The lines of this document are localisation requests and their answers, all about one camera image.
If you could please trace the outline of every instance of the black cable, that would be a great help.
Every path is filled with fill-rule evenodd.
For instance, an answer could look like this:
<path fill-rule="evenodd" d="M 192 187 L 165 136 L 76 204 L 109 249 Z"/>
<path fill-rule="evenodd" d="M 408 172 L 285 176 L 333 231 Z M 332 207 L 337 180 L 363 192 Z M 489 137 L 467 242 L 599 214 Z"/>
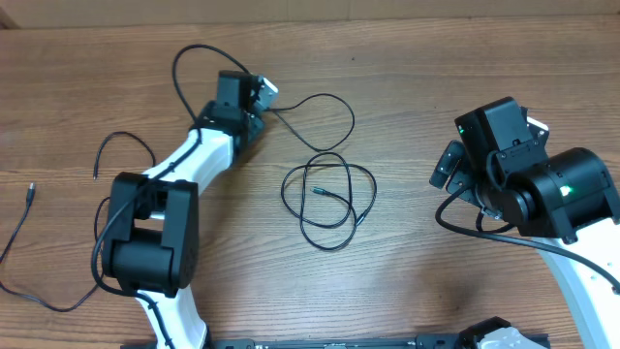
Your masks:
<path fill-rule="evenodd" d="M 497 179 L 495 178 L 495 174 L 493 173 L 493 157 L 499 153 L 499 151 L 497 150 L 492 150 L 491 152 L 489 152 L 486 155 L 486 176 L 488 177 L 489 181 L 491 182 L 491 185 L 493 186 L 493 188 L 495 188 L 497 191 L 501 192 L 504 191 L 504 187 L 506 186 L 506 182 L 508 181 L 508 178 L 506 177 L 504 179 L 504 182 L 502 184 L 499 184 L 497 182 Z"/>
<path fill-rule="evenodd" d="M 478 212 L 478 216 L 476 217 L 476 230 L 480 233 L 484 233 L 484 229 L 482 228 L 482 219 L 484 218 L 484 214 L 480 211 Z"/>
<path fill-rule="evenodd" d="M 345 105 L 345 107 L 347 107 L 347 109 L 349 110 L 349 113 L 351 114 L 351 128 L 349 129 L 349 132 L 347 133 L 347 135 L 345 137 L 343 137 L 339 142 L 337 142 L 336 144 L 325 148 L 325 149 L 321 149 L 321 148 L 317 148 L 314 145 L 310 144 L 307 140 L 305 140 L 296 130 L 293 126 L 291 126 L 291 124 L 289 124 L 283 117 L 282 115 L 280 115 L 280 111 L 292 111 L 296 108 L 298 108 L 299 106 L 301 106 L 302 104 L 304 104 L 305 102 L 316 98 L 316 97 L 331 97 L 333 99 L 336 99 L 338 101 L 340 101 L 342 104 Z M 310 97 L 307 97 L 305 99 L 303 99 L 301 102 L 297 103 L 296 105 L 292 106 L 292 107 L 286 107 L 286 108 L 272 108 L 269 109 L 267 111 L 271 111 L 273 112 L 279 119 L 280 121 L 282 121 L 282 123 L 284 123 L 289 130 L 291 130 L 291 132 L 304 144 L 306 144 L 309 148 L 311 148 L 312 150 L 318 152 L 319 154 L 313 156 L 305 165 L 301 165 L 301 166 L 297 166 L 295 168 L 293 168 L 292 170 L 290 170 L 285 176 L 284 179 L 282 180 L 282 186 L 280 188 L 280 197 L 282 198 L 282 203 L 284 204 L 284 206 L 287 208 L 287 210 L 297 219 L 299 219 L 299 229 L 301 231 L 301 234 L 303 235 L 303 237 L 308 241 L 308 243 L 310 243 L 311 245 L 313 245 L 314 247 L 322 250 L 322 251 L 336 251 L 339 249 L 342 249 L 344 247 L 346 247 L 349 242 L 351 242 L 351 240 L 353 239 L 356 230 L 357 230 L 357 226 L 359 226 L 361 224 L 361 222 L 363 222 L 363 220 L 366 218 L 366 216 L 368 215 L 368 213 L 370 212 L 370 209 L 372 208 L 372 206 L 375 204 L 375 199 L 377 198 L 377 180 L 375 179 L 375 176 L 372 175 L 372 173 L 370 173 L 370 171 L 368 171 L 367 169 L 363 168 L 360 165 L 355 165 L 355 164 L 348 164 L 345 159 L 338 155 L 335 152 L 332 152 L 331 150 L 333 148 L 335 148 L 336 146 L 340 145 L 342 142 L 344 142 L 353 132 L 355 126 L 356 126 L 356 115 L 353 112 L 353 109 L 351 108 L 351 106 L 342 98 L 330 94 L 330 93 L 317 93 L 314 94 Z M 327 155 L 331 155 L 331 156 L 335 156 L 340 160 L 340 163 L 334 163 L 334 164 L 312 164 L 312 162 L 314 160 L 316 160 L 317 158 L 321 157 L 321 156 L 327 156 Z M 322 224 L 322 223 L 317 223 L 314 222 L 312 220 L 309 220 L 307 218 L 305 218 L 303 216 L 304 213 L 304 209 L 305 209 L 305 198 L 306 198 L 306 179 L 308 176 L 308 170 L 310 168 L 315 168 L 315 167 L 344 167 L 345 171 L 347 173 L 347 183 L 348 183 L 348 189 L 349 189 L 349 194 L 348 197 L 349 199 L 345 199 L 343 197 L 341 197 L 340 195 L 331 193 L 325 189 L 322 188 L 317 188 L 314 187 L 312 189 L 312 191 L 315 194 L 320 194 L 320 195 L 325 195 L 325 196 L 329 196 L 331 198 L 334 198 L 336 200 L 340 200 L 341 202 L 343 202 L 346 206 L 347 206 L 347 213 L 345 214 L 345 216 L 340 219 L 338 222 L 336 223 L 332 223 L 332 224 Z M 372 200 L 370 201 L 370 204 L 368 205 L 368 207 L 364 210 L 364 212 L 360 215 L 357 216 L 356 210 L 353 207 L 353 187 L 352 187 L 352 181 L 351 181 L 351 172 L 350 172 L 350 167 L 356 168 L 360 171 L 365 172 L 367 175 L 370 176 L 370 178 L 372 179 L 372 183 L 373 183 L 373 194 L 372 194 Z M 303 182 L 301 185 L 301 204 L 300 204 L 300 208 L 299 208 L 299 213 L 295 212 L 291 206 L 289 206 L 289 204 L 286 201 L 285 195 L 284 195 L 284 191 L 286 189 L 286 184 L 287 181 L 289 179 L 289 177 L 297 170 L 303 169 Z M 351 229 L 351 232 L 349 233 L 349 236 L 347 238 L 345 238 L 344 241 L 342 241 L 341 243 L 334 245 L 334 246 L 323 246 L 320 245 L 318 243 L 316 243 L 314 240 L 312 240 L 310 237 L 308 237 L 308 235 L 306 234 L 306 231 L 303 227 L 303 223 L 308 223 L 310 225 L 313 225 L 315 227 L 319 227 L 319 228 L 323 228 L 323 229 L 335 229 L 338 228 L 340 226 L 342 226 L 347 219 L 349 219 L 349 216 L 353 214 L 354 217 L 354 225 L 353 228 Z"/>
<path fill-rule="evenodd" d="M 148 151 L 148 153 L 151 155 L 151 160 L 153 160 L 153 166 L 157 164 L 157 160 L 155 159 L 155 153 L 153 153 L 153 150 L 151 150 L 151 148 L 143 140 L 141 140 L 140 137 L 130 132 L 116 131 L 116 132 L 110 133 L 107 137 L 105 137 L 104 141 L 101 142 L 101 145 L 99 145 L 99 150 L 97 150 L 97 156 L 95 157 L 95 166 L 93 167 L 93 180 L 97 180 L 97 176 L 99 175 L 99 159 L 101 158 L 102 151 L 104 151 L 104 147 L 106 146 L 106 144 L 108 144 L 109 140 L 111 140 L 115 136 L 120 136 L 120 135 L 129 136 L 133 138 L 134 140 L 138 141 L 138 143 L 142 144 L 142 146 L 144 146 L 146 151 Z"/>
<path fill-rule="evenodd" d="M 536 248 L 536 249 L 540 249 L 542 251 L 546 251 L 546 252 L 549 252 L 549 253 L 555 253 L 557 255 L 564 256 L 566 258 L 570 258 L 570 259 L 574 260 L 575 262 L 581 263 L 582 265 L 584 265 L 584 266 L 590 268 L 591 270 L 597 272 L 600 276 L 604 277 L 613 286 L 613 289 L 612 289 L 613 292 L 615 294 L 620 295 L 620 293 L 619 293 L 620 292 L 620 282 L 615 277 L 613 277 L 613 275 L 611 275 L 607 270 L 599 267 L 596 263 L 588 260 L 587 258 L 581 257 L 578 254 L 575 254 L 573 252 L 564 250 L 564 249 L 559 248 L 559 247 L 548 245 L 546 243 L 540 243 L 540 242 L 536 242 L 536 241 L 531 241 L 529 239 L 524 239 L 524 238 L 512 238 L 512 237 L 504 237 L 504 236 L 501 236 L 501 235 L 492 235 L 492 234 L 480 233 L 480 232 L 477 232 L 475 230 L 458 227 L 458 226 L 455 226 L 455 225 L 452 225 L 452 224 L 446 222 L 442 218 L 442 213 L 444 212 L 446 207 L 448 207 L 454 201 L 454 199 L 458 198 L 461 194 L 463 194 L 463 192 L 465 192 L 466 190 L 469 190 L 469 189 L 471 189 L 471 187 L 467 187 L 467 186 L 461 187 L 460 189 L 455 191 L 452 195 L 450 195 L 449 198 L 447 198 L 445 201 L 443 201 L 442 204 L 439 205 L 439 207 L 437 207 L 437 211 L 435 212 L 435 220 L 437 221 L 437 223 L 439 223 L 439 225 L 441 225 L 442 227 L 448 229 L 451 232 L 459 233 L 459 234 L 462 234 L 462 235 L 466 235 L 468 237 L 486 238 L 486 239 L 490 239 L 490 240 L 494 240 L 494 241 L 501 241 L 501 242 L 505 242 L 505 243 L 511 243 L 511 244 L 515 244 L 515 245 L 518 245 L 518 246 L 525 246 L 525 247 Z"/>
<path fill-rule="evenodd" d="M 106 197 L 103 200 L 101 200 L 101 202 L 99 203 L 99 206 L 97 207 L 97 212 L 95 213 L 95 224 L 94 224 L 95 241 L 97 241 L 97 238 L 99 238 L 97 236 L 99 234 L 98 233 L 99 230 L 97 229 L 97 222 L 99 221 L 99 213 L 101 212 L 101 208 L 104 206 L 104 204 L 108 200 L 109 200 L 109 197 Z"/>
<path fill-rule="evenodd" d="M 183 95 L 183 92 L 181 91 L 181 88 L 180 88 L 180 85 L 178 83 L 178 79 L 177 79 L 177 76 L 176 76 L 176 66 L 178 64 L 179 59 L 181 58 L 183 53 L 187 52 L 190 49 L 194 49 L 194 48 L 206 48 L 206 49 L 210 49 L 212 51 L 218 52 L 221 55 L 223 55 L 226 58 L 228 58 L 229 60 L 231 60 L 231 62 L 236 64 L 236 66 L 239 67 L 243 72 L 249 74 L 249 71 L 241 63 L 239 63 L 239 61 L 234 59 L 229 54 L 225 53 L 224 51 L 222 51 L 222 50 L 220 50 L 218 48 L 215 48 L 215 47 L 212 47 L 212 46 L 209 46 L 209 45 L 202 45 L 202 44 L 189 45 L 189 46 L 187 46 L 185 48 L 182 48 L 176 54 L 176 56 L 172 60 L 172 83 L 174 84 L 174 89 L 176 90 L 176 93 L 177 93 L 179 99 L 183 103 L 183 106 L 185 106 L 185 109 L 187 110 L 187 112 L 192 117 L 192 120 L 194 121 L 195 126 L 197 126 L 197 128 L 198 128 L 198 126 L 199 126 L 198 122 L 199 121 L 196 118 L 196 115 L 194 114 L 194 111 L 192 110 L 192 107 L 189 105 L 189 103 L 185 99 L 185 96 Z M 118 295 L 118 296 L 135 297 L 135 298 L 141 299 L 141 300 L 145 301 L 146 303 L 148 303 L 148 307 L 153 310 L 153 314 L 155 315 L 155 318 L 157 319 L 157 323 L 158 323 L 158 326 L 159 326 L 160 331 L 162 333 L 162 336 L 164 337 L 164 341 L 166 342 L 166 345 L 169 346 L 170 349 L 174 349 L 174 345 L 172 344 L 172 339 L 170 338 L 170 336 L 168 334 L 168 331 L 166 330 L 166 325 L 164 324 L 164 319 L 162 318 L 162 314 L 161 314 L 161 312 L 159 310 L 159 307 L 157 306 L 157 303 L 154 300 L 152 300 L 150 297 L 145 295 L 145 294 L 141 294 L 139 292 L 126 292 L 124 290 L 119 290 L 119 289 L 115 289 L 113 287 L 108 286 L 108 284 L 106 284 L 103 281 L 103 278 L 97 273 L 97 260 L 98 260 L 98 257 L 99 257 L 100 251 L 101 251 L 102 243 L 103 243 L 104 239 L 106 238 L 106 234 L 109 232 L 110 227 L 118 219 L 120 214 L 125 209 L 127 209 L 129 207 L 129 205 L 140 194 L 142 194 L 148 187 L 153 185 L 155 182 L 157 182 L 159 179 L 161 179 L 165 175 L 173 172 L 174 169 L 179 164 L 181 164 L 183 161 L 185 161 L 185 159 L 187 159 L 198 148 L 198 146 L 202 143 L 202 132 L 201 132 L 200 128 L 197 130 L 197 132 L 198 132 L 198 137 L 196 138 L 196 141 L 194 142 L 194 144 L 185 153 L 183 153 L 175 161 L 171 162 L 169 164 L 169 166 L 165 170 L 163 170 L 160 173 L 158 173 L 158 174 L 154 175 L 153 177 L 149 178 L 149 180 L 147 180 L 146 183 L 144 183 L 143 186 L 141 186 L 134 193 L 134 195 L 132 195 L 132 197 L 127 202 L 125 202 L 125 204 L 123 204 L 120 207 L 120 209 L 108 220 L 108 223 L 106 224 L 106 226 L 104 227 L 103 231 L 99 234 L 99 237 L 97 238 L 97 242 L 95 243 L 95 247 L 93 248 L 93 252 L 91 254 L 91 261 L 90 261 L 91 274 L 92 274 L 93 278 L 95 279 L 95 282 L 97 283 L 97 285 L 99 287 L 101 287 L 104 291 L 112 293 L 114 295 Z"/>
<path fill-rule="evenodd" d="M 179 58 L 181 58 L 183 53 L 187 52 L 190 49 L 194 49 L 194 48 L 205 48 L 205 49 L 209 49 L 209 50 L 215 51 L 217 53 L 220 53 L 224 57 L 228 58 L 237 67 L 239 67 L 239 69 L 241 69 L 244 73 L 250 74 L 250 71 L 247 68 L 245 68 L 245 66 L 243 66 L 243 64 L 241 64 L 238 60 L 234 59 L 234 57 L 232 57 L 231 55 L 225 53 L 224 51 L 220 50 L 219 48 L 213 47 L 211 45 L 193 44 L 193 45 L 189 45 L 189 46 L 187 46 L 185 48 L 182 48 L 181 51 L 179 51 L 176 54 L 176 56 L 174 57 L 174 60 L 172 60 L 172 83 L 174 83 L 174 89 L 176 90 L 176 94 L 178 95 L 178 98 L 181 100 L 181 102 L 183 102 L 183 106 L 185 106 L 185 109 L 187 110 L 187 112 L 190 113 L 190 116 L 192 117 L 192 120 L 194 120 L 194 123 L 197 124 L 198 123 L 198 119 L 196 118 L 196 115 L 194 114 L 194 111 L 192 110 L 192 107 L 190 107 L 190 104 L 185 99 L 185 96 L 183 95 L 183 92 L 181 91 L 181 86 L 178 84 L 178 80 L 176 78 L 176 66 L 178 64 Z"/>
<path fill-rule="evenodd" d="M 301 106 L 302 104 L 306 103 L 307 101 L 313 99 L 313 98 L 317 98 L 317 97 L 331 97 L 335 100 L 340 101 L 343 105 L 345 105 L 345 107 L 347 107 L 347 109 L 349 110 L 349 113 L 351 114 L 351 128 L 349 129 L 349 132 L 347 133 L 347 135 L 345 137 L 342 138 L 342 140 L 340 140 L 338 143 L 325 148 L 325 149 L 320 149 L 317 148 L 315 146 L 313 146 L 312 144 L 310 144 L 309 142 L 307 142 L 294 128 L 293 126 L 291 126 L 291 124 L 289 124 L 287 122 L 287 120 L 284 119 L 284 117 L 282 117 L 279 113 L 279 111 L 292 111 L 296 108 L 298 108 L 299 106 Z M 300 140 L 302 141 L 304 144 L 306 144 L 309 148 L 311 148 L 312 150 L 316 151 L 316 152 L 324 152 L 324 151 L 330 151 L 333 148 L 335 148 L 336 146 L 340 145 L 342 142 L 344 142 L 353 132 L 353 129 L 356 127 L 356 114 L 353 112 L 353 109 L 351 108 L 351 106 L 349 106 L 349 104 L 343 100 L 342 98 L 333 95 L 331 93 L 317 93 L 314 94 L 310 97 L 305 98 L 304 100 L 302 100 L 301 102 L 297 103 L 296 105 L 292 106 L 292 107 L 286 107 L 286 108 L 271 108 L 268 109 L 267 111 L 271 111 L 273 112 L 279 119 L 280 121 L 282 121 L 282 123 L 284 123 L 289 130 L 291 130 L 291 132 L 293 132 L 293 134 Z"/>
<path fill-rule="evenodd" d="M 13 241 L 16 239 L 17 233 L 19 233 L 19 230 L 21 229 L 21 226 L 23 225 L 24 221 L 26 220 L 26 217 L 28 216 L 28 212 L 30 211 L 30 207 L 32 206 L 32 202 L 34 201 L 34 197 L 35 197 L 35 183 L 31 183 L 30 187 L 28 188 L 28 193 L 26 194 L 26 209 L 24 210 L 23 215 L 21 216 L 21 219 L 19 220 L 19 223 L 17 224 L 17 227 L 15 228 L 15 231 L 13 232 L 13 235 L 9 239 L 9 243 L 7 243 L 7 247 L 2 252 L 2 256 L 0 256 L 0 263 L 2 263 L 4 261 L 5 257 L 9 253 L 9 250 L 11 249 L 11 245 L 13 244 Z M 7 288 L 2 282 L 0 282 L 0 289 L 2 289 L 4 292 L 6 292 L 6 293 L 8 293 L 10 295 L 13 295 L 13 296 L 21 297 L 21 298 L 29 300 L 29 301 L 35 301 L 38 304 L 46 307 L 47 309 L 52 310 L 52 311 L 56 311 L 56 312 L 69 312 L 69 311 L 77 309 L 86 300 L 88 300 L 88 298 L 90 296 L 92 296 L 95 293 L 95 291 L 97 291 L 97 288 L 98 288 L 98 286 L 95 285 L 95 287 L 93 287 L 90 291 L 88 291 L 88 293 L 86 293 L 86 295 L 84 295 L 84 297 L 82 297 L 81 300 L 77 301 L 77 303 L 75 303 L 74 305 L 72 305 L 72 306 L 70 306 L 68 308 L 59 308 L 59 307 L 55 307 L 55 306 L 47 303 L 46 301 L 41 300 L 41 299 L 39 299 L 39 298 L 37 298 L 35 296 L 26 295 L 26 294 L 22 294 L 20 292 L 13 291 L 13 290 Z"/>

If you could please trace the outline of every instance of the black mounting bracket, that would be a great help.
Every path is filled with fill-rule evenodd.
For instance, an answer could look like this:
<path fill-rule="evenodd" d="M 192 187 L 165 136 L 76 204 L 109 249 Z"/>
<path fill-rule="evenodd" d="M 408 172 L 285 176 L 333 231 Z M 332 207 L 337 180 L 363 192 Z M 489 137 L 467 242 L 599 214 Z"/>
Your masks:
<path fill-rule="evenodd" d="M 525 237 L 576 241 L 598 220 L 620 220 L 620 198 L 607 167 L 593 152 L 573 148 L 548 157 L 548 128 L 528 117 L 512 97 L 454 120 L 452 141 L 431 175 L 431 185 L 483 213 L 513 224 Z"/>
<path fill-rule="evenodd" d="M 217 97 L 204 106 L 198 125 L 222 131 L 233 138 L 234 157 L 252 144 L 264 129 L 261 113 L 277 98 L 278 91 L 263 76 L 220 71 Z"/>
<path fill-rule="evenodd" d="M 108 219 L 146 183 L 143 174 L 119 174 L 112 183 Z M 164 214 L 162 232 L 135 220 Z M 102 251 L 104 274 L 124 291 L 158 291 L 174 297 L 189 285 L 198 261 L 198 184 L 163 180 L 149 185 L 109 227 Z"/>

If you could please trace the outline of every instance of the wood grain surface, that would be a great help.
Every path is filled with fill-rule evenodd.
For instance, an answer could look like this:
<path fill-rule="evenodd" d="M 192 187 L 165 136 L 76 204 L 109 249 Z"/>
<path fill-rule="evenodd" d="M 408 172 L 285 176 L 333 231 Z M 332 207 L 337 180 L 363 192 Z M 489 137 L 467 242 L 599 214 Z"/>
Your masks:
<path fill-rule="evenodd" d="M 28 183 L 35 204 L 0 267 L 7 286 L 58 306 L 92 287 L 93 215 L 121 171 L 141 172 L 148 154 L 110 132 L 138 134 L 163 160 L 186 138 L 190 118 L 174 94 L 170 66 L 185 45 L 222 48 L 281 91 L 278 106 L 318 92 L 356 111 L 351 138 L 336 150 L 370 169 L 374 209 L 350 246 L 312 248 L 283 207 L 286 172 L 314 153 L 272 115 L 247 163 L 201 196 L 201 255 L 192 287 L 215 338 L 363 338 L 451 333 L 499 315 L 526 333 L 550 333 L 556 348 L 581 347 L 573 319 L 533 250 L 466 238 L 433 215 L 446 193 L 428 178 L 453 120 L 512 95 L 551 129 L 549 154 L 584 146 L 620 180 L 620 16 L 418 19 L 230 24 L 0 33 L 0 241 L 20 217 Z M 181 61 L 190 103 L 215 95 L 207 51 Z M 318 100 L 285 115 L 317 146 L 350 125 L 337 102 Z M 354 177 L 363 209 L 370 186 Z M 298 205 L 299 176 L 287 198 Z M 342 170 L 311 173 L 310 185 L 345 192 Z M 308 216 L 337 220 L 344 208 L 308 199 Z M 473 226 L 472 206 L 452 222 Z M 309 228 L 325 243 L 336 232 Z M 154 338 L 138 303 L 97 292 L 74 312 L 53 313 L 0 294 L 2 348 L 114 348 Z"/>
<path fill-rule="evenodd" d="M 615 15 L 620 0 L 0 0 L 7 28 Z"/>

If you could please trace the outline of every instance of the cable connector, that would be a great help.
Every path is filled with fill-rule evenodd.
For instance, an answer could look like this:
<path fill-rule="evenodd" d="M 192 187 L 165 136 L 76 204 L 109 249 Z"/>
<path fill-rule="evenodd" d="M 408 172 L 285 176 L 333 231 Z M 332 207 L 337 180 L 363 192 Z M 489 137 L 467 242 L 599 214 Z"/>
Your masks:
<path fill-rule="evenodd" d="M 361 224 L 361 222 L 364 221 L 364 219 L 366 219 L 366 215 L 368 214 L 368 211 L 364 211 L 358 218 L 356 221 L 356 226 L 359 226 Z"/>
<path fill-rule="evenodd" d="M 312 192 L 319 195 L 327 195 L 329 192 L 323 188 L 312 187 Z"/>
<path fill-rule="evenodd" d="M 32 202 L 35 200 L 35 189 L 36 189 L 36 185 L 35 182 L 30 183 L 30 186 L 28 187 L 28 193 L 26 194 L 26 203 L 27 204 L 32 204 Z"/>

